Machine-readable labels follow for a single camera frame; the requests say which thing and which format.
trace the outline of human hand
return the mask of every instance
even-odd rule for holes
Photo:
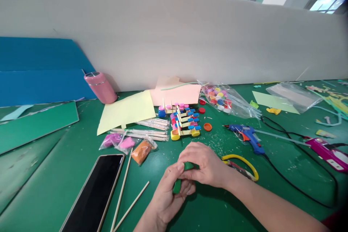
[[[177,162],[169,166],[149,204],[149,211],[155,215],[163,225],[167,225],[181,208],[186,197],[196,191],[194,181],[184,179],[181,182],[179,194],[173,194],[175,181],[184,172],[184,164]]]
[[[199,165],[199,170],[186,170],[179,178],[195,180],[213,187],[225,188],[228,174],[233,171],[222,162],[211,148],[200,142],[191,142],[182,151],[178,162],[187,161]]]

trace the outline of pink paper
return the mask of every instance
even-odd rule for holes
[[[165,105],[170,104],[170,101],[172,101],[172,104],[197,104],[201,88],[199,84],[188,84],[171,90],[161,91],[161,89],[179,84],[182,84],[182,82],[179,81],[178,77],[159,77],[156,88],[150,90],[153,105],[161,106],[163,104],[163,98]]]

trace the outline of yellow pliers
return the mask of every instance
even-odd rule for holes
[[[236,159],[239,159],[241,160],[242,162],[244,162],[253,172],[254,175],[252,175],[250,172],[246,171],[245,169],[241,168],[240,166],[238,166],[237,164],[229,161],[229,159],[232,159],[232,158],[236,158]],[[221,159],[223,160],[223,162],[225,164],[227,164],[228,166],[230,167],[233,167],[234,169],[236,169],[237,171],[239,171],[241,174],[243,174],[244,176],[246,176],[247,178],[251,179],[252,181],[254,182],[257,182],[258,181],[258,173],[256,171],[256,169],[254,168],[254,166],[249,162],[247,161],[245,158],[241,157],[241,156],[238,156],[236,154],[230,154],[230,155],[226,155],[226,156],[223,156],[221,157]]]

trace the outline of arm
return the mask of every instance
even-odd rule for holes
[[[327,227],[306,212],[228,167],[200,142],[191,142],[180,154],[179,161],[199,165],[199,170],[185,171],[180,178],[228,190],[270,232],[328,231]]]
[[[139,220],[134,232],[164,232],[188,195],[196,191],[193,181],[184,179],[179,194],[173,195],[175,181],[184,171],[184,164],[169,166],[160,180],[152,200]]]

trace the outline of blue foam board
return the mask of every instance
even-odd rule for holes
[[[95,99],[81,69],[2,71],[0,107]]]
[[[83,51],[71,39],[0,37],[0,71],[95,71]]]

